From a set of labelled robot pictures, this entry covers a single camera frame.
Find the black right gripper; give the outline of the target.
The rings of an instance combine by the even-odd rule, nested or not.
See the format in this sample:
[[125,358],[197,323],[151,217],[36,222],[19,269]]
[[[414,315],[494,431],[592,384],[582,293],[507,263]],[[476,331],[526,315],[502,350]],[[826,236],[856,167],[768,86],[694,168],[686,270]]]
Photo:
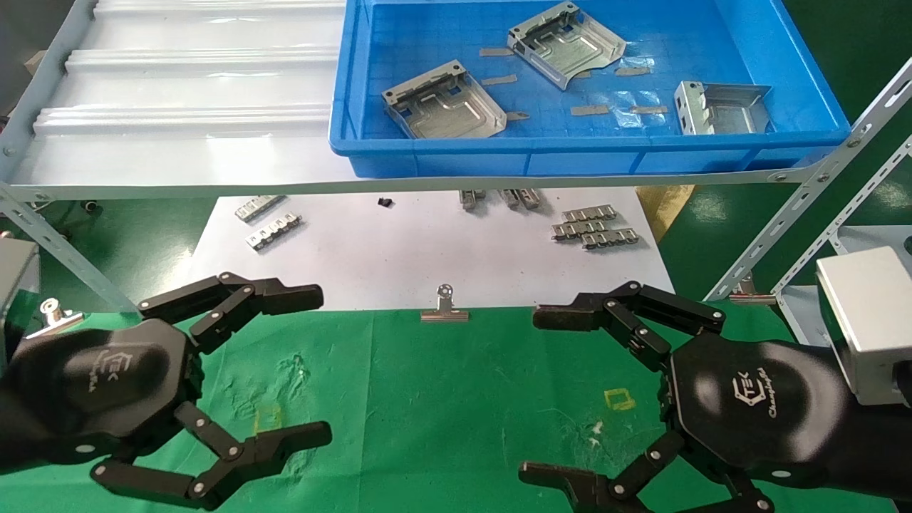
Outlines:
[[[700,335],[674,350],[649,328],[652,321],[698,336],[719,334],[725,315],[684,296],[630,281],[606,293],[579,293],[567,305],[538,305],[535,328],[589,332],[603,329],[650,371],[670,377],[668,431],[617,477],[591,470],[525,461],[519,480],[554,488],[574,512],[649,512],[638,494],[681,454],[688,440],[717,467],[755,475],[824,473],[827,448],[852,406],[828,348],[781,341],[732,341]],[[724,474],[730,498],[688,512],[774,512],[769,497],[741,471]]]

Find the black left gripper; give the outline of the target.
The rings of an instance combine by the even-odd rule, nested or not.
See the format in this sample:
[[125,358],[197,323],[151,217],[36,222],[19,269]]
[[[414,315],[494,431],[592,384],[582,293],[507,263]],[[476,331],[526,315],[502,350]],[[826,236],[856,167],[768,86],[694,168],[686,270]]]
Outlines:
[[[304,423],[239,442],[193,403],[202,396],[198,353],[211,354],[260,314],[323,306],[316,284],[231,272],[141,300],[147,319],[124,329],[78,329],[22,342],[14,351],[14,470],[79,465],[121,497],[214,511],[247,482],[280,474],[293,454],[329,445],[331,425]],[[199,317],[190,338],[170,324]],[[216,462],[192,475],[137,467],[181,429]]]

